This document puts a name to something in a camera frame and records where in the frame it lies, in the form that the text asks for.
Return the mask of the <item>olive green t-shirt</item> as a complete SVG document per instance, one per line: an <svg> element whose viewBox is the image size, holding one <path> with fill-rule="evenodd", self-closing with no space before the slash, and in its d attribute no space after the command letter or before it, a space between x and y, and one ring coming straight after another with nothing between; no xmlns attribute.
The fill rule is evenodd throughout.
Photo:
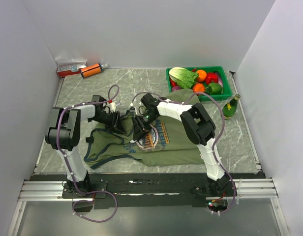
<svg viewBox="0 0 303 236"><path fill-rule="evenodd" d="M86 138L88 149L83 160L91 169L120 159L131 159L149 167L204 163L197 146L176 119L158 117L151 124L151 131L135 142L132 142L134 129L129 111L121 116L121 123L125 129L122 134L98 123Z"/></svg>

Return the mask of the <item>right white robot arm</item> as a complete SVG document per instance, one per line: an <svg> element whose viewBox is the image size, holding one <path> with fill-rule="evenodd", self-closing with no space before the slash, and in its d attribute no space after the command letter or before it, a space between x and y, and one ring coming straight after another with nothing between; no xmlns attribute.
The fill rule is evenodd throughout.
<svg viewBox="0 0 303 236"><path fill-rule="evenodd" d="M232 185L234 196L237 194L236 185L221 163L216 143L221 137L215 135L216 126L205 108L200 104L188 105L177 103L170 99L155 98L149 92L142 92L144 95L141 102L146 108L142 115L134 115L133 141L137 141L151 131L151 124L159 117L169 117L182 122L189 140L195 144L200 156L205 163L207 177L211 180L209 190L211 195L220 196L226 191L229 184Z"/></svg>

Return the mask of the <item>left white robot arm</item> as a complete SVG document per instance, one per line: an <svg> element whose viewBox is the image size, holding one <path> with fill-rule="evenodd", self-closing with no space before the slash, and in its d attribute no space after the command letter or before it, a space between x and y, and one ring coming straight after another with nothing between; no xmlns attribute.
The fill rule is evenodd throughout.
<svg viewBox="0 0 303 236"><path fill-rule="evenodd" d="M81 122L96 121L104 124L108 131L124 133L120 113L116 110L118 103L114 99L94 95L87 103L66 108L53 107L49 114L45 142L56 150L64 163L67 173L64 188L81 198L91 193L90 177L78 151Z"/></svg>

